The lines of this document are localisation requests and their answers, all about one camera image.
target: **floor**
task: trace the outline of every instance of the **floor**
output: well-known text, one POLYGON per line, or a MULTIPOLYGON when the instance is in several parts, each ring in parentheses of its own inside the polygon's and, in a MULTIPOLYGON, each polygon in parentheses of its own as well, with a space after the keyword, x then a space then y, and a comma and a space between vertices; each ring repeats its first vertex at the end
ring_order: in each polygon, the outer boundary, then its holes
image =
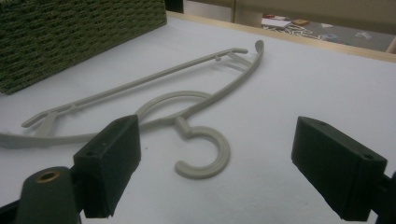
MULTIPOLYGON (((231 21, 231 9, 229 7, 213 6, 188 0, 184 0, 183 4, 185 14, 219 21, 231 21)), ((316 37, 320 35, 332 35, 337 37, 335 41, 333 39, 332 42, 378 51, 386 51, 392 40, 395 38, 395 35, 365 32, 346 27, 333 26, 331 28, 323 28, 321 23, 318 22, 311 22, 308 26, 305 26, 305 28, 312 31, 313 35, 316 37), (357 34, 361 32, 368 33, 371 38, 367 40, 365 38, 358 37, 357 34)))

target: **basket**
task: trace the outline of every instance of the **basket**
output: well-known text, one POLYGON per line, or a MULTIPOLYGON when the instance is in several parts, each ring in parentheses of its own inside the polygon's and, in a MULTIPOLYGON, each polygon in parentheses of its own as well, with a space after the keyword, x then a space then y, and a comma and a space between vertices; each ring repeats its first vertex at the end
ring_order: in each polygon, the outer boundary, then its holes
POLYGON ((0 0, 0 92, 19 91, 165 24, 163 0, 0 0))

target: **wooden edge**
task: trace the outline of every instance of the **wooden edge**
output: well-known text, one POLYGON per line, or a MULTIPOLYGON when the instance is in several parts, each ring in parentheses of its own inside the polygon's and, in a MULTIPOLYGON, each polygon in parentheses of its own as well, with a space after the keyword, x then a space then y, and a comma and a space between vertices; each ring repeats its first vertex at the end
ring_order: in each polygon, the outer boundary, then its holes
POLYGON ((180 14, 176 12, 167 11, 166 14, 168 17, 177 18, 185 21, 195 21, 202 24, 210 24, 232 30, 244 31, 255 35, 263 35, 276 39, 286 40, 289 42, 312 46, 319 49, 327 49, 331 51, 343 52, 345 54, 357 55, 365 58, 396 63, 396 54, 386 53, 382 51, 376 51, 372 49, 361 49, 357 47, 332 43, 328 41, 316 40, 316 39, 311 39, 297 35, 288 35, 288 34, 264 30, 257 27, 240 25, 240 24, 230 23, 227 21, 216 21, 216 20, 211 20, 211 19, 192 16, 192 15, 180 14))

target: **white tabletop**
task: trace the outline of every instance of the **white tabletop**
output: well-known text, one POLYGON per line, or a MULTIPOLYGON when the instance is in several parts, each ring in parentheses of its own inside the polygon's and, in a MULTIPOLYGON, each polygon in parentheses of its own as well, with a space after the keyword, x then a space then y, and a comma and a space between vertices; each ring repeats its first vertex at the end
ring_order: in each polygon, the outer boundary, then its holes
MULTIPOLYGON (((345 223, 291 163, 297 118, 328 122, 387 158, 386 174, 393 174, 396 63, 169 18, 162 28, 13 95, 0 95, 0 132, 29 134, 21 124, 40 111, 216 51, 244 48, 253 58, 258 39, 265 42, 265 51, 253 76, 189 119, 191 126, 211 127, 227 137, 232 158, 226 169, 204 180, 181 177, 174 172, 175 162, 209 164, 216 147, 205 139, 184 141, 174 127, 143 132, 142 161, 115 216, 84 218, 83 223, 345 223)), ((59 117, 53 134, 99 132, 160 94, 211 93, 239 74, 224 61, 194 66, 59 117)), ((172 101, 150 118, 194 103, 172 101)), ((0 148, 0 205, 18 200, 23 180, 36 171, 71 167, 82 146, 0 148)), ((374 222, 372 213, 369 223, 374 222)))

